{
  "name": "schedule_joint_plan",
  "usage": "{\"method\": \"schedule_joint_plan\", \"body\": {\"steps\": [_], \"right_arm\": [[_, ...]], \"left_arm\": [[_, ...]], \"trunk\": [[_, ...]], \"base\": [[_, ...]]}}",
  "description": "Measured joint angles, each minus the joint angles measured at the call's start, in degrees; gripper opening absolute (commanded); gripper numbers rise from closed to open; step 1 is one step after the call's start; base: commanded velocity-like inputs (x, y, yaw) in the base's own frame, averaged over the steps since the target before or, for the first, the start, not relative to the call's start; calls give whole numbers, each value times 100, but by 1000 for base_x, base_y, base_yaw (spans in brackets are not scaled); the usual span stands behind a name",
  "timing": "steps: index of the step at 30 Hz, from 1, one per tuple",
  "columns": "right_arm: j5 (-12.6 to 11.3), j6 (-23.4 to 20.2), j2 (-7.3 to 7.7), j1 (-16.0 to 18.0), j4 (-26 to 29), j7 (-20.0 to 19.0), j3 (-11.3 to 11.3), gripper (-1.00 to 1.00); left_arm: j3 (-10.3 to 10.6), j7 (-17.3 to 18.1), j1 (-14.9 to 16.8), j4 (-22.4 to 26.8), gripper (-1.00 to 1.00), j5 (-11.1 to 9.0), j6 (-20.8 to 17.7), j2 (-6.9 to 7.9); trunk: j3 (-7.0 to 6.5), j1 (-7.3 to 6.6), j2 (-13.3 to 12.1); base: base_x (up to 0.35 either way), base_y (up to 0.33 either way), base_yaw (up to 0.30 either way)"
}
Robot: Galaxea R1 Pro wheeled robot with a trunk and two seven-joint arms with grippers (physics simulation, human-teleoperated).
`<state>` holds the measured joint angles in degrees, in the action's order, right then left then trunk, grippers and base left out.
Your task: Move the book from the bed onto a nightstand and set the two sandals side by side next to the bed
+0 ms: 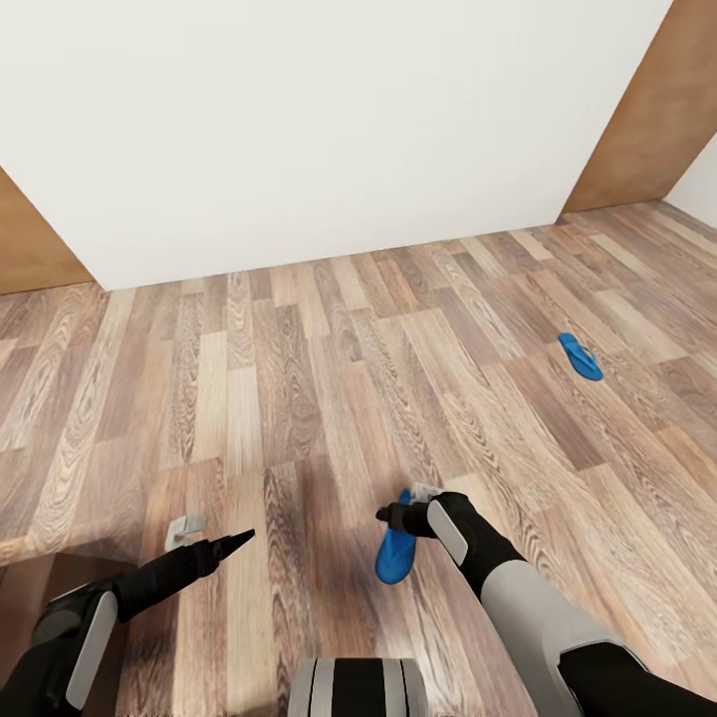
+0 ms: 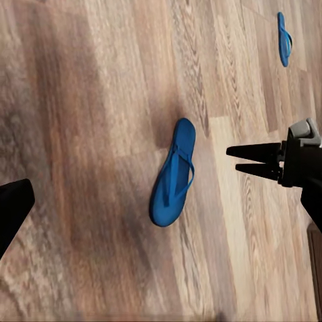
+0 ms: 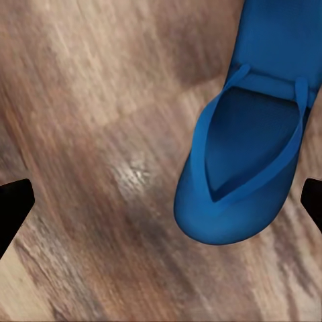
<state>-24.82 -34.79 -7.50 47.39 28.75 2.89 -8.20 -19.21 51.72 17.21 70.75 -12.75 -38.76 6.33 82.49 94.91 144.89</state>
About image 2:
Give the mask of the sandal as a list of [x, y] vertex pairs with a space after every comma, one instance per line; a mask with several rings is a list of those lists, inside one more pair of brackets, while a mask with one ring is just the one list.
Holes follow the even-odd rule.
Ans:
[[283, 64], [288, 66], [288, 57], [290, 56], [290, 42], [292, 44], [292, 38], [290, 34], [284, 28], [284, 16], [282, 12], [278, 14], [279, 19], [279, 40], [280, 40], [280, 58]]
[[150, 217], [156, 226], [172, 225], [182, 213], [187, 190], [191, 187], [189, 170], [196, 140], [194, 125], [186, 118], [176, 123], [174, 138], [166, 161], [154, 188]]

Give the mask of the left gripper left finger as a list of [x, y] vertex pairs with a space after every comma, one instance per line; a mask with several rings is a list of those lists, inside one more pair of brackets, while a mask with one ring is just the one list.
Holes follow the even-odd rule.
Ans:
[[35, 204], [28, 178], [0, 186], [0, 259]]

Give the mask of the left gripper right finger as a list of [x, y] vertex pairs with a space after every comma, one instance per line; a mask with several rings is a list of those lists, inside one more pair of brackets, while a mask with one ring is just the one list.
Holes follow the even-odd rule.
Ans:
[[308, 178], [301, 194], [301, 203], [322, 232], [322, 181]]

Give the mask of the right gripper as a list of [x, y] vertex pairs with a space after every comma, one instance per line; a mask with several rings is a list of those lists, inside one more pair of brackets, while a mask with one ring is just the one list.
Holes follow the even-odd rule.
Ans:
[[303, 187], [308, 178], [322, 181], [322, 148], [301, 146], [300, 139], [282, 140], [282, 143], [231, 146], [226, 154], [261, 162], [236, 164], [235, 169], [276, 180], [283, 187]]

